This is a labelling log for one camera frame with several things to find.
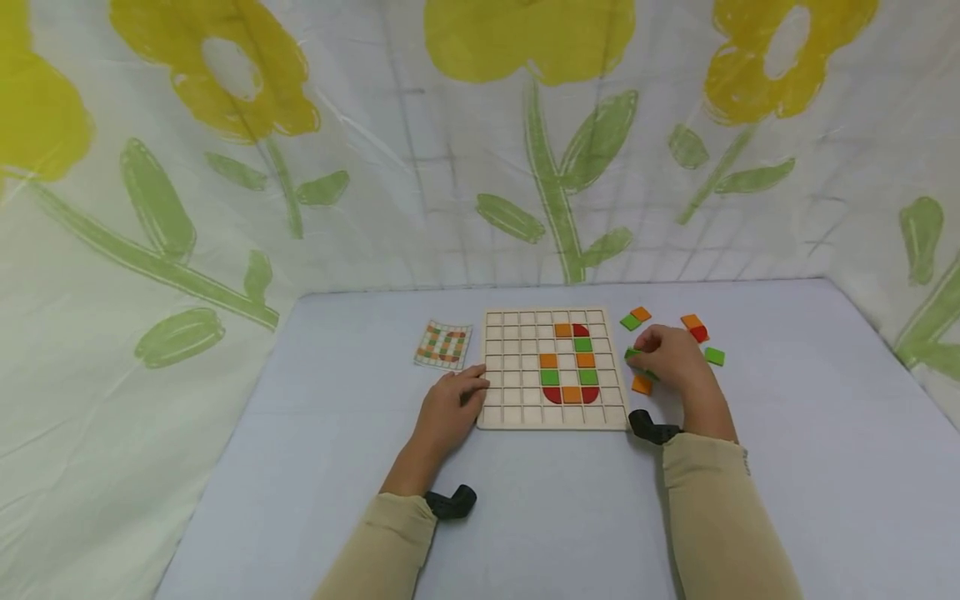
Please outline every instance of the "green leaf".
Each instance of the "green leaf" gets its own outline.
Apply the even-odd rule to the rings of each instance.
[[[218,155],[213,152],[204,152],[204,156],[206,157],[206,164],[210,165],[211,169],[237,185],[254,192],[262,192],[267,189],[267,174],[260,173],[253,167],[229,156]]]
[[[147,369],[163,369],[212,348],[225,333],[212,308],[191,308],[154,325],[140,338],[133,356]]]
[[[710,160],[704,140],[683,123],[678,123],[667,138],[670,154],[685,169],[697,169]]]
[[[926,285],[933,278],[933,254],[944,229],[940,203],[921,196],[900,211],[900,232],[910,264],[910,285]]]
[[[584,267],[599,267],[600,263],[617,256],[627,250],[634,241],[634,235],[627,228],[616,228],[607,231],[593,242],[583,256],[580,264]]]
[[[639,97],[628,89],[605,98],[573,134],[559,169],[568,192],[582,192],[603,175],[634,124]]]
[[[197,231],[163,167],[135,137],[120,154],[120,173],[150,243],[169,260],[189,260]]]
[[[348,183],[350,175],[347,171],[308,181],[297,188],[297,202],[304,206],[333,206],[340,200]]]
[[[528,244],[536,244],[546,233],[537,217],[494,194],[477,194],[476,208],[487,223]]]
[[[928,344],[920,350],[920,362],[960,381],[960,344]]]
[[[774,167],[760,167],[732,173],[721,179],[713,191],[717,194],[753,194],[777,185],[793,171],[795,158]]]
[[[247,274],[243,278],[243,289],[247,292],[247,298],[257,304],[265,304],[267,286],[273,279],[274,270],[270,266],[270,258],[259,250],[251,250]]]

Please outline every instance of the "pattern card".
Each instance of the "pattern card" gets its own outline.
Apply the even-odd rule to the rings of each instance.
[[[445,325],[431,321],[420,339],[414,362],[424,367],[461,371],[467,360],[467,346],[473,325]]]
[[[627,395],[603,308],[489,310],[483,429],[627,429]]]

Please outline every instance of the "right hand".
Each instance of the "right hand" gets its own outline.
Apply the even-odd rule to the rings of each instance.
[[[627,360],[634,369],[650,371],[680,392],[684,400],[721,395],[713,369],[700,345],[686,329],[650,325],[636,338],[634,348],[642,350]]]

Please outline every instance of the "wooden grid board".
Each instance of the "wooden grid board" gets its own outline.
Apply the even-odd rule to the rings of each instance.
[[[627,429],[629,400],[599,306],[488,310],[483,429]]]

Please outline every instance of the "black clamp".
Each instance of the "black clamp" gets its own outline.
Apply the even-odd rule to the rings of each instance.
[[[427,492],[423,498],[434,516],[441,521],[446,521],[469,515],[473,505],[476,504],[477,494],[470,486],[461,485],[449,498],[436,492]]]
[[[664,445],[678,433],[684,431],[677,425],[657,425],[645,410],[635,410],[630,413],[630,428],[634,435],[652,444]]]

